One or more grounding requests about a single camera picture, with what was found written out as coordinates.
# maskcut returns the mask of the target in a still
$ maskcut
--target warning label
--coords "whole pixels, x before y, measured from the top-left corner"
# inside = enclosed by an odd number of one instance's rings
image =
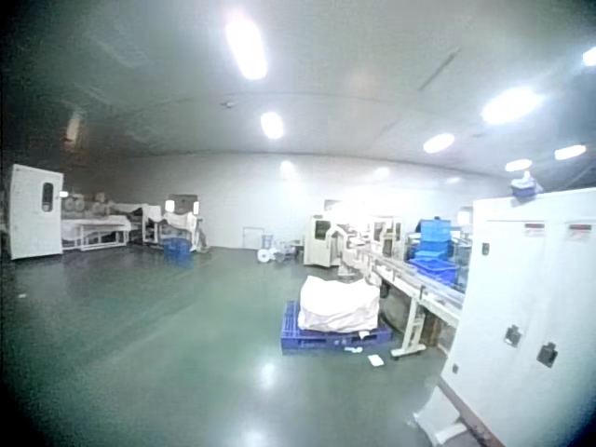
[[[585,223],[574,223],[567,227],[567,240],[575,240],[578,242],[589,239],[592,233],[592,225]]]
[[[525,223],[523,226],[523,233],[528,237],[543,237],[544,224],[542,223]]]

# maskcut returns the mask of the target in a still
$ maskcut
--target paper scrap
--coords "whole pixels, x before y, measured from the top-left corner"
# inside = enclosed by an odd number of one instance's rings
[[[383,366],[385,362],[376,354],[369,356],[369,361],[371,362],[372,366]]]

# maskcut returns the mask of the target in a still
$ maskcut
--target blue bin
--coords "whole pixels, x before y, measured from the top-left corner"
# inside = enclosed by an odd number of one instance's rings
[[[446,286],[453,286],[457,277],[457,265],[436,258],[415,258],[410,264],[418,269],[420,275],[434,279]]]
[[[449,257],[449,244],[450,243],[451,243],[451,240],[446,240],[444,242],[432,242],[432,241],[428,241],[428,240],[421,240],[415,257],[416,258],[440,257],[442,259],[447,259]],[[427,255],[427,254],[422,254],[422,252],[424,252],[424,253],[438,253],[438,254]]]
[[[451,240],[451,221],[424,220],[420,223],[420,239],[426,242]]]
[[[190,240],[181,237],[169,237],[162,240],[166,261],[176,265],[189,265],[192,259]]]
[[[420,259],[420,258],[441,258],[441,259],[444,259],[447,257],[447,253],[445,251],[418,250],[418,251],[416,251],[416,253],[413,257],[416,259]]]

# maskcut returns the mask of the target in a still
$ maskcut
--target white bag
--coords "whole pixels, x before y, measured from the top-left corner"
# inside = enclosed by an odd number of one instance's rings
[[[377,327],[378,315],[379,290],[364,279],[345,284],[308,277],[300,291],[300,329],[370,331]]]

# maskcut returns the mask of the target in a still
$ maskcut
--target conveyor belt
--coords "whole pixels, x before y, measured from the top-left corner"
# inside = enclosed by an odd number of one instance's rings
[[[367,259],[369,271],[403,291],[418,304],[456,328],[464,303],[464,294],[418,274],[415,267],[387,258],[364,247],[360,259]]]

